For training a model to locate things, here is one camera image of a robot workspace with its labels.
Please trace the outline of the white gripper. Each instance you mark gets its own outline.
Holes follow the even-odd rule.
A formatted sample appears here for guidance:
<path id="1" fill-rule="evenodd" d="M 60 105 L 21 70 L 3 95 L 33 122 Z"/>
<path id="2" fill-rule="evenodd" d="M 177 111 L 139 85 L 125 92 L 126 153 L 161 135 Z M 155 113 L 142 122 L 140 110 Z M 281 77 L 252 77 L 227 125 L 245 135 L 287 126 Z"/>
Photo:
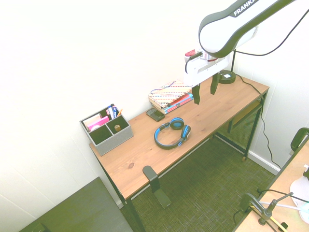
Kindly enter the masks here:
<path id="1" fill-rule="evenodd" d="M 204 59 L 196 58 L 188 61 L 186 70 L 183 73 L 183 82 L 187 86 L 192 87 L 194 103 L 200 103 L 200 83 L 212 77 L 211 94 L 214 95 L 220 80 L 219 71 L 226 68 L 229 64 L 229 56 L 219 58 L 213 62 L 207 62 Z"/>

